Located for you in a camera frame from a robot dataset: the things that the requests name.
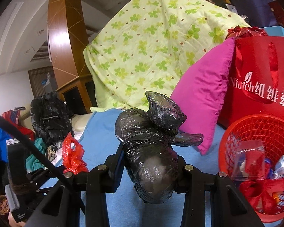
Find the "green clover blanket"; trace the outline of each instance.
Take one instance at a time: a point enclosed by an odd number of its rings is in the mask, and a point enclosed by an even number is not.
[[[237,25],[249,26],[206,0],[131,0],[84,50],[98,107],[147,110],[146,90],[170,96]]]

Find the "wooden pillar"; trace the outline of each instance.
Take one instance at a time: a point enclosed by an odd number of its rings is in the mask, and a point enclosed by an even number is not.
[[[72,109],[77,108],[74,105],[83,104],[85,113],[90,113],[90,107],[96,103],[91,102],[89,94],[94,93],[89,93],[86,85],[92,77],[83,56],[88,37],[81,0],[48,1],[48,41],[61,99]],[[80,96],[80,100],[75,100],[75,96]],[[82,108],[77,113],[83,114]]]

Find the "red plastic basket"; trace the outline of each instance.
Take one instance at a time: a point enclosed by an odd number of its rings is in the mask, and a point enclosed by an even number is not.
[[[220,142],[220,171],[229,175],[234,166],[235,152],[240,141],[256,139],[264,143],[266,157],[275,165],[284,154],[284,120],[270,115],[249,115],[230,125]],[[280,196],[278,211],[274,215],[263,212],[257,212],[257,214],[264,223],[284,218],[284,192]]]

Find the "clear plastic packaging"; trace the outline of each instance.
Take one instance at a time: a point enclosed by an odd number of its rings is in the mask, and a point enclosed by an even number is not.
[[[282,157],[275,165],[273,179],[282,178],[282,174],[284,174],[284,155],[282,155]]]
[[[263,180],[265,173],[265,148],[261,140],[242,141],[235,154],[232,180]]]

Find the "wooden furniture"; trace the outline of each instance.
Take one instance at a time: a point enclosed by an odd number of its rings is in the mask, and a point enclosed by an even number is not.
[[[97,104],[83,56],[88,37],[81,0],[48,1],[48,43],[60,98],[76,114],[90,113]]]
[[[28,71],[28,77],[30,81],[31,90],[34,98],[45,95],[45,89],[43,88],[42,81],[47,79],[47,74],[52,75],[54,73],[52,66],[41,67]]]

